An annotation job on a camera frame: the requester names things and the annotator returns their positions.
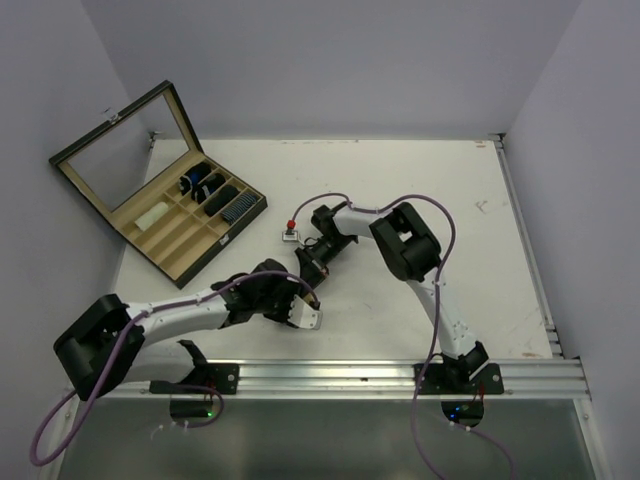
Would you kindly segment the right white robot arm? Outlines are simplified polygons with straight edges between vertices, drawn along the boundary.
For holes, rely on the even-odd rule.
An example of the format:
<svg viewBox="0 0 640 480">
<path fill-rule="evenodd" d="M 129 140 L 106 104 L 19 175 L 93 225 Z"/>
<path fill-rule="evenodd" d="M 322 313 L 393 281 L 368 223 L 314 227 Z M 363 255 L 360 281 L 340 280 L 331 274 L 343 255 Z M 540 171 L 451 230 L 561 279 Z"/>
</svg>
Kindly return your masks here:
<svg viewBox="0 0 640 480">
<path fill-rule="evenodd" d="M 314 210 L 312 225 L 320 237 L 298 247 L 300 276 L 316 287 L 328 276 L 328 264 L 347 246 L 368 238 L 375 242 L 387 269 L 415 293 L 431 321 L 442 362 L 423 375 L 442 392 L 470 391 L 481 380 L 489 356 L 444 291 L 443 267 L 449 254 L 415 208 L 402 202 L 387 212 L 350 208 L 345 202 Z"/>
</svg>

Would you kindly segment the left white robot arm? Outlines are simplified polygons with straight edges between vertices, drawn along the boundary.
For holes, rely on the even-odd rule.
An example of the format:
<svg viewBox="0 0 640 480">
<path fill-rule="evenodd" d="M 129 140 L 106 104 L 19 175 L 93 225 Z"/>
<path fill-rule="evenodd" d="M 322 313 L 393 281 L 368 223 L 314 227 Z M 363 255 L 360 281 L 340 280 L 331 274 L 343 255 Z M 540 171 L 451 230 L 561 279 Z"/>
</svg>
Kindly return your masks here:
<svg viewBox="0 0 640 480">
<path fill-rule="evenodd" d="M 104 295 L 58 337 L 53 349 L 83 401 L 144 380 L 197 392 L 207 383 L 208 369 L 186 345 L 188 335 L 241 325 L 256 314 L 293 326 L 298 301 L 318 310 L 320 282 L 308 268 L 293 274 L 267 259 L 250 273 L 172 301 L 125 303 L 115 294 Z"/>
</svg>

